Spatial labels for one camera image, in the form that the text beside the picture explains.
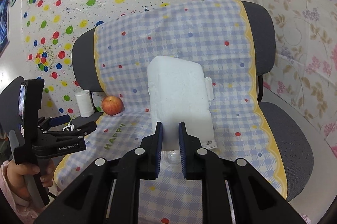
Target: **apple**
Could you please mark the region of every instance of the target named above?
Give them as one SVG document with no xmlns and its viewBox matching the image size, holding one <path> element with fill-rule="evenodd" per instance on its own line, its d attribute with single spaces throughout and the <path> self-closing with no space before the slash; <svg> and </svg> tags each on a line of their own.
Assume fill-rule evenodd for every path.
<svg viewBox="0 0 337 224">
<path fill-rule="evenodd" d="M 116 115 L 122 111 L 123 102 L 115 96 L 107 96 L 102 101 L 102 109 L 110 116 Z"/>
</svg>

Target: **floral fabric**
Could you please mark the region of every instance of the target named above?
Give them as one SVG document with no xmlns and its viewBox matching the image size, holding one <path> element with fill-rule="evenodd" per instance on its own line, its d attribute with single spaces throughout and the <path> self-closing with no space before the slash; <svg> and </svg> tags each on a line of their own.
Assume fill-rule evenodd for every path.
<svg viewBox="0 0 337 224">
<path fill-rule="evenodd" d="M 273 19 L 276 58 L 264 86 L 320 132 L 337 157 L 337 0 L 242 0 Z"/>
</svg>

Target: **white container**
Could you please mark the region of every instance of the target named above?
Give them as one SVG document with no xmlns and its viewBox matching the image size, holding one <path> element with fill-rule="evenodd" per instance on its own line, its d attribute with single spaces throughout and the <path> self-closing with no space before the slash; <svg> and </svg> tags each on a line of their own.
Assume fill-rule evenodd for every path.
<svg viewBox="0 0 337 224">
<path fill-rule="evenodd" d="M 163 151 L 179 149 L 178 125 L 201 143 L 214 138 L 208 95 L 200 64 L 157 56 L 148 66 L 152 131 L 163 123 Z"/>
<path fill-rule="evenodd" d="M 84 90 L 75 94 L 77 105 L 79 106 L 82 117 L 89 117 L 94 112 L 94 105 L 91 99 L 90 91 Z"/>
</svg>

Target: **white cylinder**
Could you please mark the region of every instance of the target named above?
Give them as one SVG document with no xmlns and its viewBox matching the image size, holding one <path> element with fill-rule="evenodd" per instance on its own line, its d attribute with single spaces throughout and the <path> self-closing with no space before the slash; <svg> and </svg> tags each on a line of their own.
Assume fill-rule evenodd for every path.
<svg viewBox="0 0 337 224">
<path fill-rule="evenodd" d="M 90 91 L 84 90 L 75 94 L 77 105 L 79 106 L 82 117 L 89 117 L 94 112 L 94 106 L 91 100 Z"/>
</svg>

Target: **metal rivet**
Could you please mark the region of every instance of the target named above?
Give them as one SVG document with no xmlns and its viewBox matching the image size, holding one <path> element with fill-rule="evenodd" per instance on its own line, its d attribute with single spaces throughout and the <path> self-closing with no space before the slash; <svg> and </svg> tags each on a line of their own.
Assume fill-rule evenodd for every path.
<svg viewBox="0 0 337 224">
<path fill-rule="evenodd" d="M 145 149 L 139 147 L 139 148 L 137 148 L 136 150 L 134 150 L 134 153 L 135 153 L 136 155 L 142 155 L 142 154 L 145 153 Z"/>
<path fill-rule="evenodd" d="M 97 166 L 102 166 L 102 165 L 105 164 L 105 159 L 104 158 L 98 158 L 98 159 L 95 160 L 95 164 Z"/>
<path fill-rule="evenodd" d="M 247 161 L 244 160 L 243 158 L 239 158 L 237 161 L 236 161 L 236 164 L 243 167 L 243 166 L 246 166 L 247 165 Z"/>
<path fill-rule="evenodd" d="M 207 150 L 205 148 L 199 148 L 197 150 L 197 153 L 203 156 L 203 155 L 207 154 Z"/>
</svg>

